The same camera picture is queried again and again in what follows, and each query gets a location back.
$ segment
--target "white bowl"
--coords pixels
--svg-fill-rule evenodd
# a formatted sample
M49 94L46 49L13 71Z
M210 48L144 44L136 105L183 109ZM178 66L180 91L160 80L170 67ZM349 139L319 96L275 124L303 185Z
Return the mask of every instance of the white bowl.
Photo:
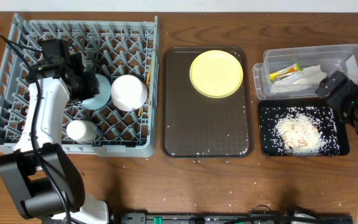
M111 85L112 103L122 111L134 111L147 100L147 88L133 75L122 75Z

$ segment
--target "white wall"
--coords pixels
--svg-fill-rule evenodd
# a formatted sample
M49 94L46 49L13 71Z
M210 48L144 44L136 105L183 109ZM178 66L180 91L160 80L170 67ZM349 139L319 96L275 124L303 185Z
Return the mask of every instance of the white wall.
M358 0L0 0L0 11L358 12Z

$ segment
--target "white cup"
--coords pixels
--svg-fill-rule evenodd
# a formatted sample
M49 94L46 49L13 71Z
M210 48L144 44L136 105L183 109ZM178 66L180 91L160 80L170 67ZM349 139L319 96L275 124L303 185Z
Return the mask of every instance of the white cup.
M111 100L122 111L134 111L147 100L147 88L134 75L122 75L111 85Z
M91 143L97 134L93 131L96 125L91 121L74 120L67 125L66 132L69 138L80 143Z

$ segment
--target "gray plastic dish rack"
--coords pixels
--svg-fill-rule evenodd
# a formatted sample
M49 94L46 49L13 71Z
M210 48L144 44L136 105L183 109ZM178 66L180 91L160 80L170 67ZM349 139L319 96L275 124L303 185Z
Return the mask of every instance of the gray plastic dish rack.
M41 50L38 40L60 38L86 55L86 65L112 83L120 75L135 75L146 82L151 69L149 98L138 111L118 110L111 100L98 110L68 106L64 111L62 146L67 153L99 156L149 157L155 150L157 84L160 62L160 27L154 22L25 21L15 14L8 39ZM23 50L29 63L41 55ZM0 67L0 152L13 152L20 139L29 105L27 69L7 46ZM78 144L66 134L74 119L92 121L98 137L92 144Z

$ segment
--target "light blue cup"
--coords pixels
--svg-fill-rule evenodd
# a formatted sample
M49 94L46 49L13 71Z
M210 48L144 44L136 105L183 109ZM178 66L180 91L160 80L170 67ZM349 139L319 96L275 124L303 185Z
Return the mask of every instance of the light blue cup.
M93 98L82 101L81 106L88 110L97 110L104 106L111 96L111 86L109 80L103 75L96 74L96 78L99 82L99 94Z

